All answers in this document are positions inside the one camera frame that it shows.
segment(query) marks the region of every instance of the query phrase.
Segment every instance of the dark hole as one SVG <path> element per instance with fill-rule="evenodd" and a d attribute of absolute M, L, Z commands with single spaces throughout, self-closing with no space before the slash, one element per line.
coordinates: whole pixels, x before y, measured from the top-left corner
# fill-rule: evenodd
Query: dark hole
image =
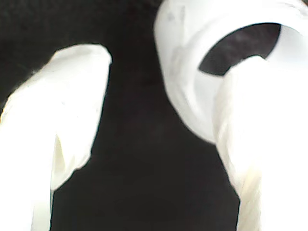
<path fill-rule="evenodd" d="M 281 25 L 256 24 L 236 30 L 220 40 L 205 56 L 199 69 L 223 76 L 230 67 L 252 55 L 266 58 L 274 49 Z"/>

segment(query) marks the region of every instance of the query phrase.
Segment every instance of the white plastic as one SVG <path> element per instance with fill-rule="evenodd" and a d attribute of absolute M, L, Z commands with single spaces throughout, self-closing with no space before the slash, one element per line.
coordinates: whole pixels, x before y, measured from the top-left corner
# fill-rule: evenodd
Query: white plastic
<path fill-rule="evenodd" d="M 308 8 L 301 0 L 165 0 L 154 34 L 167 95 L 186 126 L 215 143 L 212 114 L 222 78 L 198 67 L 229 33 L 260 23 L 282 25 L 267 60 L 302 68 L 308 65 Z"/>
<path fill-rule="evenodd" d="M 76 45 L 7 100 L 0 120 L 0 230 L 48 231 L 53 191 L 89 160 L 111 56 Z"/>

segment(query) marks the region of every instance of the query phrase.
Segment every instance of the black fabric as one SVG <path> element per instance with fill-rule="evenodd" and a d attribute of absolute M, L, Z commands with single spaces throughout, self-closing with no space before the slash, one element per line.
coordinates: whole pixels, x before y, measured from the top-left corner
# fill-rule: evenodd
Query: black fabric
<path fill-rule="evenodd" d="M 3 102 L 55 50 L 100 43 L 113 57 L 92 157 L 55 193 L 52 231 L 235 230 L 239 201 L 215 147 L 166 97 L 153 38 L 159 4 L 0 1 Z"/>

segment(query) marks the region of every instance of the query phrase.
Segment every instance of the black background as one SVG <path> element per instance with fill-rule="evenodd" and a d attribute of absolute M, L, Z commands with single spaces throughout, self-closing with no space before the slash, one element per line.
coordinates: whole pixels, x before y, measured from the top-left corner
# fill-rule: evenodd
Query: black background
<path fill-rule="evenodd" d="M 91 160 L 55 193 L 52 231 L 236 229 L 239 201 L 215 147 L 165 94 L 153 38 L 160 2 L 0 1 L 3 103 L 60 48 L 100 43 L 113 57 Z"/>

